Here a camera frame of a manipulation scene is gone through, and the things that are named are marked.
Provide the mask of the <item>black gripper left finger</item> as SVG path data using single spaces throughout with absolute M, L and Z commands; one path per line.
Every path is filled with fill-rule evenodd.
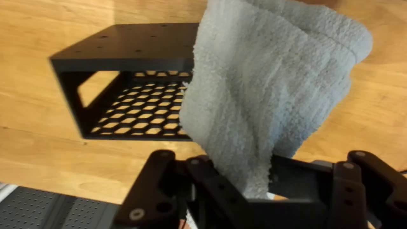
M 189 216 L 197 229 L 245 229 L 249 202 L 205 156 L 176 160 L 170 150 L 149 153 L 118 207 L 111 229 L 177 229 Z

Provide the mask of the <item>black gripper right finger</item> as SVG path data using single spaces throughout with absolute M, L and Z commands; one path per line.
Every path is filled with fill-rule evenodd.
M 326 229 L 407 229 L 407 178 L 372 152 L 336 162 L 274 155 L 270 165 L 269 190 L 322 206 Z

